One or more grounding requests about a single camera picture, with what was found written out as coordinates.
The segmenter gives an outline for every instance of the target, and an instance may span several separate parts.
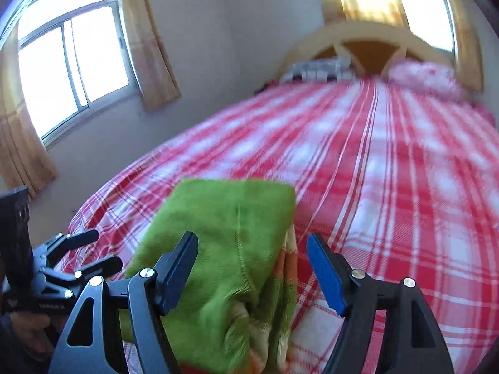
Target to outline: checkered blanket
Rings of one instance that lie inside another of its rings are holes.
[[[469,106],[378,79],[270,89],[148,153],[76,213],[70,232],[97,228],[64,270],[109,253],[125,266],[152,218],[185,177],[258,177],[296,188],[298,306],[292,372],[321,372],[341,319],[305,254],[319,232],[353,268],[413,277],[446,339],[457,374],[499,335],[499,135]],[[376,367],[379,313],[364,371]],[[126,345],[131,372],[134,347]]]

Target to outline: wall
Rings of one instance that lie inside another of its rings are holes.
[[[483,59],[483,102],[495,115],[499,127],[499,38],[473,0],[466,0],[475,25]]]
[[[73,211],[129,163],[243,97],[225,1],[151,0],[151,5],[182,98],[144,113],[140,98],[130,97],[49,148],[60,176],[31,203],[33,244],[65,231]]]
[[[225,0],[249,94],[274,76],[286,53],[324,25],[321,0]]]

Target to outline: window sill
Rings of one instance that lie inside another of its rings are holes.
[[[118,105],[119,103],[130,97],[133,97],[135,95],[138,96],[140,94],[138,88],[130,86],[128,88],[123,88],[123,90],[124,91],[114,91],[105,95],[104,97],[99,98],[99,100],[90,103],[88,108],[84,111],[76,113],[72,117],[68,118],[66,122],[64,122],[61,126],[59,126],[57,129],[55,129],[42,139],[45,148],[49,149],[57,141],[70,133],[73,128],[80,126],[86,121],[89,121],[89,119],[92,119],[99,113],[102,113],[109,108]]]

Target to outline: wooden headboard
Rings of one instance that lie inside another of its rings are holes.
[[[409,30],[369,21],[340,21],[320,28],[299,41],[279,68],[280,78],[293,63],[349,56],[357,76],[386,76],[400,58],[442,63],[453,67],[451,54],[433,48]]]

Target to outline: metal screw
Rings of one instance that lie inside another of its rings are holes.
[[[101,276],[92,277],[89,283],[92,287],[98,287],[99,285],[102,284],[102,277]]]
[[[154,270],[153,269],[142,269],[140,271],[140,276],[143,277],[143,278],[148,278],[148,277],[151,277],[152,275],[154,274]]]
[[[353,278],[357,278],[359,280],[365,278],[366,276],[366,273],[360,269],[355,269],[355,270],[352,270],[352,277]]]
[[[404,278],[404,285],[409,288],[416,287],[416,281],[414,281],[412,278]]]

